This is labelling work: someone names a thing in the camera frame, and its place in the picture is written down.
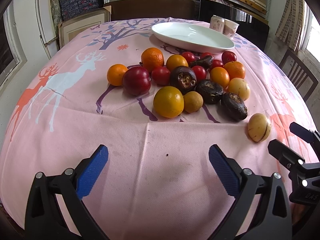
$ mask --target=table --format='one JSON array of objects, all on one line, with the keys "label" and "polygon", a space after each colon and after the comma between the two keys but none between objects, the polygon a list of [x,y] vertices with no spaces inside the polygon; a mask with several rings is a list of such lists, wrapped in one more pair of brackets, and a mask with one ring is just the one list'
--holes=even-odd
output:
[{"label": "table", "polygon": [[[108,68],[138,64],[149,47],[160,48],[165,60],[183,52],[151,34],[153,24],[169,21],[209,25],[172,18],[98,25],[60,50],[25,90],[0,155],[0,197],[21,227],[35,174],[75,168],[100,144],[108,147],[109,161],[83,201],[111,239],[207,239],[234,200],[209,163],[212,144],[255,174],[280,172],[288,192],[288,172],[268,154],[269,141],[278,138],[306,162],[317,161],[311,147],[289,131],[293,121],[316,129],[300,94],[262,51],[239,35],[233,51],[246,68],[252,92],[242,122],[232,122],[216,105],[165,119],[152,108],[160,87],[152,84],[149,94],[136,98],[110,86]],[[271,135],[258,144],[245,133],[255,113],[272,120]]]}]

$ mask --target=dark brown water chestnut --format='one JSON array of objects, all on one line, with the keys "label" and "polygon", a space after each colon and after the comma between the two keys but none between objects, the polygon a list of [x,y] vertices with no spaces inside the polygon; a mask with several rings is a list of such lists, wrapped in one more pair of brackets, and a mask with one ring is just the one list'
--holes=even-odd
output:
[{"label": "dark brown water chestnut", "polygon": [[195,61],[192,61],[189,64],[189,67],[201,66],[204,69],[208,69],[208,68],[211,68],[212,62],[213,62],[213,57],[208,55],[208,56],[205,56],[201,59],[197,59]]},{"label": "dark brown water chestnut", "polygon": [[170,73],[170,86],[180,90],[184,95],[193,91],[197,83],[197,78],[191,68],[180,66],[176,67]]},{"label": "dark brown water chestnut", "polygon": [[242,99],[234,93],[225,93],[222,96],[221,105],[226,113],[235,121],[239,122],[248,116],[248,109]]},{"label": "dark brown water chestnut", "polygon": [[206,104],[218,103],[223,95],[223,87],[208,79],[201,80],[196,87],[196,91],[202,96]]}]

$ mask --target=curtain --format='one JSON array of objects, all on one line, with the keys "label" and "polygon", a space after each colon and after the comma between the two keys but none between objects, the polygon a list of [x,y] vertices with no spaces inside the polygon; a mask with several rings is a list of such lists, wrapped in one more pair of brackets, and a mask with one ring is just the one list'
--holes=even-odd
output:
[{"label": "curtain", "polygon": [[283,41],[289,48],[297,51],[300,44],[304,0],[287,0],[284,12],[276,31],[276,36]]}]

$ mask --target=silver bolt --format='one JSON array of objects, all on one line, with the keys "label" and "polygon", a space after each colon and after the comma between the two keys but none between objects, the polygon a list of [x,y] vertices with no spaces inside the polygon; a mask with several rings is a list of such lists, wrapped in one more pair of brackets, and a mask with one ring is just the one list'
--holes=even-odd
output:
[{"label": "silver bolt", "polygon": [[281,175],[280,173],[274,173],[273,176],[276,178],[276,179],[281,179]]},{"label": "silver bolt", "polygon": [[252,170],[246,168],[246,169],[243,169],[243,173],[245,175],[251,175],[252,174]]},{"label": "silver bolt", "polygon": [[72,168],[68,168],[64,171],[64,174],[66,175],[71,175],[73,173],[73,169]]},{"label": "silver bolt", "polygon": [[42,178],[42,175],[43,175],[42,172],[38,172],[38,173],[36,174],[36,178],[37,178],[37,179],[40,179],[40,178]]}]

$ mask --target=pink tablecloth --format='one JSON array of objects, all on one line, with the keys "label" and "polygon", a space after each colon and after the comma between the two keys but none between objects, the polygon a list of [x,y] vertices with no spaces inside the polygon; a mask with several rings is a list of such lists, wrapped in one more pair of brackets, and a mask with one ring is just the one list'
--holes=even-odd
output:
[{"label": "pink tablecloth", "polygon": [[[110,86],[108,68],[138,64],[149,47],[161,49],[165,60],[182,53],[151,34],[153,24],[167,21],[184,20],[138,19],[88,29],[60,50],[23,93],[0,155],[0,197],[20,226],[36,172],[50,176],[74,168],[100,144],[108,147],[109,161],[84,203],[113,240],[207,239],[233,202],[209,163],[212,144],[256,174],[280,172],[288,192],[288,172],[268,154],[269,141],[278,138],[307,162],[317,161],[311,147],[288,128],[296,121],[316,129],[301,96],[263,52],[239,35],[233,51],[252,91],[242,122],[230,121],[216,105],[164,119],[152,108],[155,84],[139,98]],[[270,137],[259,144],[244,132],[255,113],[272,120]]]}]

